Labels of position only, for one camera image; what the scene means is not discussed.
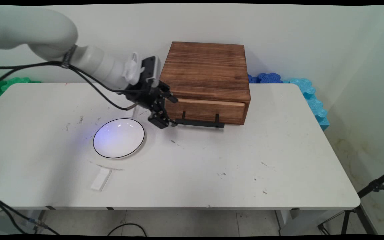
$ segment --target white table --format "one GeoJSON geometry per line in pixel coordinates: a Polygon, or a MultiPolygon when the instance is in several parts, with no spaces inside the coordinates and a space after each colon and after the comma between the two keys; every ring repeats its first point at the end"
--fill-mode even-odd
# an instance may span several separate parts
{"type": "MultiPolygon", "coordinates": [[[[139,108],[144,145],[108,160],[95,153],[92,137],[130,113],[87,83],[15,84],[0,97],[0,199],[17,209],[320,210],[303,214],[312,219],[357,207],[360,199],[299,88],[251,84],[250,92],[245,124],[224,129],[161,130],[139,108]],[[113,171],[96,192],[90,185],[101,167],[113,171]]],[[[294,219],[281,233],[302,222],[294,219]]]]}

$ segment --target white eraser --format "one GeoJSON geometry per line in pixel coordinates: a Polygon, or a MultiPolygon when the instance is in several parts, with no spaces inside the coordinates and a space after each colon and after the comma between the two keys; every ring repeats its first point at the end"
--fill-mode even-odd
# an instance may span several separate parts
{"type": "Polygon", "coordinates": [[[91,189],[101,192],[103,187],[106,184],[106,181],[108,180],[109,176],[111,175],[111,172],[112,172],[111,169],[101,168],[96,179],[91,184],[91,189]]]}

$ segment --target wooden box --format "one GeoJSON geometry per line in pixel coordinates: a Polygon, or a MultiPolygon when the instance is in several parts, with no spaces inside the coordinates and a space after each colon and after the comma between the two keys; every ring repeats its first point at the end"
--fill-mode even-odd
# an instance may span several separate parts
{"type": "Polygon", "coordinates": [[[172,119],[244,124],[250,104],[243,45],[172,42],[161,81],[179,99],[166,101],[172,119]]]}

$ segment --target drawer front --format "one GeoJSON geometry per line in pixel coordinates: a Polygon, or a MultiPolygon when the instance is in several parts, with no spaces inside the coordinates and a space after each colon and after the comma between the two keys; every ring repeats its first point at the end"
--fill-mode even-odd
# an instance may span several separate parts
{"type": "Polygon", "coordinates": [[[182,118],[200,121],[215,121],[215,115],[219,114],[221,123],[244,124],[243,116],[245,104],[242,102],[219,102],[207,100],[192,100],[179,98],[177,103],[166,101],[166,110],[171,119],[182,118]]]}

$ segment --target white plate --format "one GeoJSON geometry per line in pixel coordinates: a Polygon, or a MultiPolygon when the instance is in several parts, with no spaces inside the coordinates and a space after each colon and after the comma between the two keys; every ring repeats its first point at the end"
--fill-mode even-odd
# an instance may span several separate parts
{"type": "Polygon", "coordinates": [[[93,147],[105,158],[122,158],[143,143],[145,130],[136,120],[120,118],[103,125],[94,135],[93,147]]]}

